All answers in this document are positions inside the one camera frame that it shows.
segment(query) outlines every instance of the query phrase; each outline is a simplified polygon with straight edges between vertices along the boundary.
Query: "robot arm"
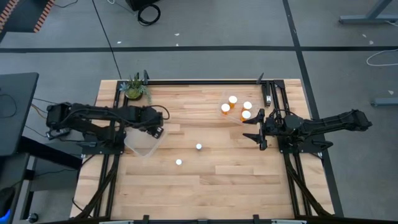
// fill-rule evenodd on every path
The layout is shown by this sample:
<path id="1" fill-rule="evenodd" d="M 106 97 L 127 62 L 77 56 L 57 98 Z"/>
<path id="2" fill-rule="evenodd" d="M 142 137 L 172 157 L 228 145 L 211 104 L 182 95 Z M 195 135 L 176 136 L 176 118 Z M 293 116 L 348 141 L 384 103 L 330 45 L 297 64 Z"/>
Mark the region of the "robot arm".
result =
<path id="1" fill-rule="evenodd" d="M 244 123 L 260 123 L 259 134 L 243 135 L 260 144 L 260 150 L 267 148 L 266 136 L 278 136 L 285 138 L 285 141 L 294 148 L 298 148 L 304 140 L 317 134 L 325 134 L 333 131 L 365 131 L 372 123 L 368 121 L 365 114 L 359 110 L 351 110 L 337 116 L 323 119 L 303 119 L 295 114 L 290 114 L 284 118 L 274 118 L 274 110 L 264 122 L 264 109 L 260 109 L 258 115 Z"/>
<path id="2" fill-rule="evenodd" d="M 159 138 L 163 132 L 162 113 L 157 112 L 150 106 L 108 108 L 79 103 L 60 103 L 48 106 L 47 111 L 46 125 L 50 130 L 70 128 L 84 134 L 94 135 L 101 141 L 117 141 L 114 128 L 109 126 L 99 127 L 89 120 L 100 119 L 119 122 L 127 127 L 145 131 L 154 138 Z"/>

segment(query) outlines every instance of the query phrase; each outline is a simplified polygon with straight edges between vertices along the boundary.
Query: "wooden table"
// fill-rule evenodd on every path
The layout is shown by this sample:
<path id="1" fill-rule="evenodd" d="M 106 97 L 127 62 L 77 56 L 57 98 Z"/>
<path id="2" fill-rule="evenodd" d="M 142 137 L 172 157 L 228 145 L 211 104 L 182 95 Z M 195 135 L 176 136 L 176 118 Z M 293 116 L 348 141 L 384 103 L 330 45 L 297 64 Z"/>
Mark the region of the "wooden table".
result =
<path id="1" fill-rule="evenodd" d="M 291 111 L 309 118 L 301 81 L 284 81 Z M 116 82 L 101 82 L 96 106 L 113 105 Z M 224 91 L 264 106 L 259 85 L 156 85 L 150 90 L 153 105 L 170 111 L 171 118 L 165 121 L 168 135 L 148 158 L 130 149 L 121 156 L 112 220 L 142 220 L 143 215 L 150 215 L 151 220 L 252 219 L 253 214 L 261 219 L 294 217 L 276 138 L 267 137 L 268 148 L 260 151 L 254 141 L 242 135 L 258 133 L 258 127 L 233 123 L 218 111 Z M 134 105 L 145 103 L 143 99 Z M 266 108 L 266 114 L 273 108 L 273 104 Z M 104 121 L 96 124 L 108 125 Z M 196 150 L 197 143 L 202 144 L 201 151 Z M 310 154 L 301 158 L 307 187 L 324 209 L 333 213 L 321 160 Z M 181 166 L 176 165 L 177 159 L 183 161 Z M 102 161 L 103 156 L 97 155 L 81 169 L 77 205 L 84 207 L 98 188 Z M 301 194 L 296 189 L 303 214 Z M 101 214 L 107 198 L 106 192 Z M 79 212 L 73 207 L 71 216 Z"/>

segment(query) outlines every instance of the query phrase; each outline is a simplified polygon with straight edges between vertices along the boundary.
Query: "black floor stripe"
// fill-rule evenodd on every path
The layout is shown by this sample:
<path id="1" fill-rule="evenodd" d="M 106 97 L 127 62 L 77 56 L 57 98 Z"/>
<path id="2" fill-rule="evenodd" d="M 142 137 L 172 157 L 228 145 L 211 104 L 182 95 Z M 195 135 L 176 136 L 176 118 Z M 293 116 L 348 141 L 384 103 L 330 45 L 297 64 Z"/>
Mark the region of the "black floor stripe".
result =
<path id="1" fill-rule="evenodd" d="M 307 93 L 308 104 L 310 107 L 312 118 L 318 119 L 319 113 L 317 109 L 317 104 L 315 103 L 315 97 L 313 95 L 310 77 L 308 76 L 307 67 L 305 66 L 304 56 L 302 52 L 302 48 L 300 47 L 299 37 L 297 36 L 297 31 L 294 26 L 294 20 L 292 11 L 290 10 L 288 0 L 283 0 L 285 13 L 287 17 L 287 22 L 289 23 L 290 34 L 292 35 L 293 43 L 296 49 L 296 55 L 298 64 L 300 66 L 300 71 L 302 74 L 302 79 L 304 82 L 305 92 Z M 340 197 L 338 195 L 337 185 L 335 176 L 333 175 L 333 169 L 331 166 L 331 161 L 329 157 L 329 153 L 327 150 L 323 153 L 323 167 L 325 170 L 326 180 L 328 182 L 328 187 L 330 191 L 330 196 L 333 203 L 333 209 L 335 211 L 336 216 L 343 217 L 343 208 L 341 207 Z"/>
<path id="2" fill-rule="evenodd" d="M 188 47 L 113 47 L 113 52 L 192 52 L 192 51 L 284 51 L 284 52 L 363 52 L 395 50 L 398 46 L 300 47 L 300 46 L 188 46 Z M 0 48 L 1 53 L 101 53 L 109 47 Z"/>

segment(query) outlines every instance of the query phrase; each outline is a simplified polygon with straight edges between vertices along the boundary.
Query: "orange striped object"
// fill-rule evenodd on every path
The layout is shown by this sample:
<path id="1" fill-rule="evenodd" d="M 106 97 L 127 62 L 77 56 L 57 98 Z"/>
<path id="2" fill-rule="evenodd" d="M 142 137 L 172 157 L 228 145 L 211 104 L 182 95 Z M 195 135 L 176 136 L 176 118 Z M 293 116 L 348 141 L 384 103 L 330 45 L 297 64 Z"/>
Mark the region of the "orange striped object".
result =
<path id="1" fill-rule="evenodd" d="M 3 9 L 3 11 L 0 14 L 0 33 L 2 32 L 4 25 L 6 24 L 8 18 L 10 18 L 11 13 L 17 6 L 19 0 L 9 0 L 8 3 L 6 4 L 6 7 Z"/>
<path id="2" fill-rule="evenodd" d="M 34 32 L 40 31 L 45 19 L 47 18 L 47 16 L 50 13 L 51 8 L 54 6 L 54 2 L 55 2 L 55 0 L 49 0 L 48 3 L 45 5 L 44 10 L 43 10 L 42 14 L 40 15 L 39 20 L 37 21 L 37 23 L 33 29 Z"/>

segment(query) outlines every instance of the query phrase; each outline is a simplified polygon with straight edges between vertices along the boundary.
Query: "green plant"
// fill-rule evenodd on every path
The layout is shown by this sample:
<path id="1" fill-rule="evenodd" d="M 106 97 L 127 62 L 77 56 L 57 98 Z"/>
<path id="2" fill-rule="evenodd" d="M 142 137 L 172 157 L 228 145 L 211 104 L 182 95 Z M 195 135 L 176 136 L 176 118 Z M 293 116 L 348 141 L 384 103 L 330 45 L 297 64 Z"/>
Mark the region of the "green plant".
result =
<path id="1" fill-rule="evenodd" d="M 134 79 L 130 76 L 130 80 L 122 83 L 119 90 L 124 91 L 126 96 L 131 99 L 136 99 L 141 94 L 144 94 L 147 96 L 148 104 L 152 104 L 152 95 L 148 87 L 144 85 L 144 82 L 139 79 L 139 73 L 134 76 Z"/>

